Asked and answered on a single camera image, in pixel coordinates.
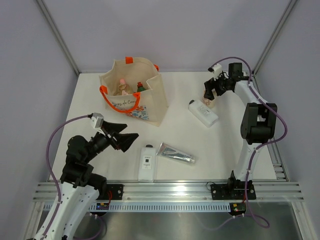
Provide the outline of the peach bottle pink cap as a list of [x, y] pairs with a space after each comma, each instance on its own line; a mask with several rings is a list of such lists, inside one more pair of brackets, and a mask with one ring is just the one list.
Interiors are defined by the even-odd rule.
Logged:
[[124, 79], [120, 79], [118, 88], [114, 93], [114, 96], [126, 96], [126, 95], [131, 95], [133, 93], [134, 92], [130, 87], [130, 85], [128, 85]]

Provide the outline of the green bottle red cap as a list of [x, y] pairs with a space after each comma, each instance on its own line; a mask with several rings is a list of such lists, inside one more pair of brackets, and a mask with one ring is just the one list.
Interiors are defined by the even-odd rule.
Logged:
[[147, 89], [143, 86], [143, 84], [141, 82], [137, 83], [137, 92], [143, 92], [146, 91]]

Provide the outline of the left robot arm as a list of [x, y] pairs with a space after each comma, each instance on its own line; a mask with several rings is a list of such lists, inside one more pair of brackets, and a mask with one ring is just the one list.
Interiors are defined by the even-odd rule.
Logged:
[[108, 147], [126, 152], [139, 134], [123, 133], [125, 123], [111, 123], [93, 115], [89, 118], [97, 132], [90, 140], [81, 135], [69, 139], [65, 165], [55, 182], [57, 195], [35, 240], [72, 240], [91, 204], [113, 198], [106, 177], [94, 173], [89, 162]]

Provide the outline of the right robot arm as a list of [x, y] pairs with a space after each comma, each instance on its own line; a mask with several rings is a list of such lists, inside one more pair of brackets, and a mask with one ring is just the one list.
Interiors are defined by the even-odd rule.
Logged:
[[218, 77], [204, 83], [204, 98], [214, 100], [228, 91], [235, 93], [245, 106], [240, 135], [243, 145], [235, 170], [231, 172], [227, 184], [220, 188], [233, 199], [239, 198], [253, 185], [253, 169], [260, 149], [274, 137], [278, 107], [267, 103], [254, 88], [252, 76], [245, 76], [241, 62], [228, 65], [228, 73], [222, 70]]

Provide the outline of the cream lotion bottle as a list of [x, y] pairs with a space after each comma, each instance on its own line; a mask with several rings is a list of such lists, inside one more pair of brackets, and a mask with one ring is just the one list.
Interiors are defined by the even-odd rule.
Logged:
[[[203, 91], [203, 97], [201, 99], [201, 101], [210, 109], [213, 109], [215, 106], [215, 99], [214, 100], [210, 100], [209, 98], [205, 98], [205, 93], [206, 90]], [[216, 91], [213, 89], [212, 90], [213, 96], [216, 97]]]

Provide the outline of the white flat bottle right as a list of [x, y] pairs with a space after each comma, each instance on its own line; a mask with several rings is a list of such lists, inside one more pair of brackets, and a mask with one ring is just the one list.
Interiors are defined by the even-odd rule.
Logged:
[[188, 104], [188, 110], [207, 128], [210, 128], [219, 119], [219, 117], [200, 100], [191, 100]]

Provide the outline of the white flat bottle black cap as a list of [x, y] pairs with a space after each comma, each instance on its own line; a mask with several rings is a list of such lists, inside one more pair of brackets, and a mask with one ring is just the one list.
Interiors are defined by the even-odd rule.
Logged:
[[137, 179], [139, 182], [153, 182], [156, 173], [156, 149], [147, 144], [141, 148]]

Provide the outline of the silver tube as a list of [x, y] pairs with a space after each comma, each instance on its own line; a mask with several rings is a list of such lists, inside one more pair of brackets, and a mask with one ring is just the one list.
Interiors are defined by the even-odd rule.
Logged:
[[160, 144], [156, 155], [167, 158], [167, 159], [187, 163], [187, 164], [196, 163], [196, 158], [193, 155], [183, 152], [164, 142]]

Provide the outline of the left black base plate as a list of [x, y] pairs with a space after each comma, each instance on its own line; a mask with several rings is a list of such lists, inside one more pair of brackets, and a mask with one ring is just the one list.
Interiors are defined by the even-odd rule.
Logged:
[[109, 199], [118, 201], [123, 198], [123, 184], [105, 184], [102, 187], [102, 192], [100, 193], [98, 200], [108, 201]]

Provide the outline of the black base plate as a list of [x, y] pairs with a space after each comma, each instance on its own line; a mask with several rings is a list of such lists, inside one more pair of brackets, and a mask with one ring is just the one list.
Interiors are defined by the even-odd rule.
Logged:
[[123, 198], [123, 184], [105, 184], [102, 187], [102, 192], [100, 193], [98, 200], [108, 201], [109, 199], [118, 201]]
[[210, 192], [213, 200], [256, 200], [256, 191], [252, 181], [247, 183], [247, 197], [245, 196], [245, 182], [241, 182], [240, 185], [234, 187], [228, 186], [228, 184], [216, 184], [210, 185]]

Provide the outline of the aluminium mounting rail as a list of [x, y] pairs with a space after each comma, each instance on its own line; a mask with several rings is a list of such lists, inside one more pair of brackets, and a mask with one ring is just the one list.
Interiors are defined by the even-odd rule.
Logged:
[[[211, 201], [205, 182], [122, 182], [123, 202], [205, 202]], [[304, 195], [297, 182], [253, 183], [258, 202], [302, 202]]]

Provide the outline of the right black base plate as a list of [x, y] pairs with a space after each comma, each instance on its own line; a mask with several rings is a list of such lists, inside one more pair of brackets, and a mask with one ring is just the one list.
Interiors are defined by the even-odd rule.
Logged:
[[228, 186], [228, 184], [216, 184], [210, 185], [210, 192], [213, 200], [256, 200], [256, 191], [252, 181], [247, 183], [247, 197], [245, 196], [245, 182], [241, 182], [240, 185], [234, 187]]

